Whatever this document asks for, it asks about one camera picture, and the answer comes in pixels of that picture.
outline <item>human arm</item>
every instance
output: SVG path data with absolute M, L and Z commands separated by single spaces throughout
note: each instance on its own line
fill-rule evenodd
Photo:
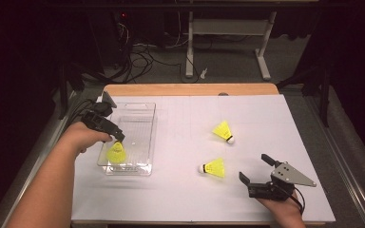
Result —
M 286 201 L 257 200 L 271 211 L 275 220 L 282 228 L 305 228 L 298 205 L 292 199 L 289 198 Z
M 20 199 L 8 222 L 11 227 L 69 227 L 73 200 L 75 159 L 99 141 L 103 132 L 72 124 L 52 148 Z

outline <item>wrist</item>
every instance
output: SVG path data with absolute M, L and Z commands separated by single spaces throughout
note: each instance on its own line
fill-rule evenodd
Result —
M 76 159 L 81 149 L 67 140 L 60 139 L 52 149 L 52 152 L 54 151 L 59 151 L 63 155 L 70 155 L 73 159 Z

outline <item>forearm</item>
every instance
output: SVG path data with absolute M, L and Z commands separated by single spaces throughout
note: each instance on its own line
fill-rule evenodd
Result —
M 17 205 L 8 227 L 69 227 L 76 155 L 75 148 L 58 142 Z

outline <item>wooden table edge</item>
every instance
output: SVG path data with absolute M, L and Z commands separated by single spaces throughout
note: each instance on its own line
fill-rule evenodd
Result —
M 110 96 L 277 95 L 274 84 L 133 84 L 106 85 Z

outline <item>hand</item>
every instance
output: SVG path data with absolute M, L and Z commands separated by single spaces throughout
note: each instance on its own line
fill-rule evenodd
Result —
M 296 199 L 298 198 L 296 192 L 293 192 L 292 196 Z M 305 227 L 299 207 L 292 199 L 288 198 L 286 201 L 257 200 L 271 211 L 281 227 Z
M 71 146 L 79 155 L 96 142 L 110 141 L 112 138 L 107 133 L 91 130 L 84 123 L 77 122 L 67 128 L 58 143 Z

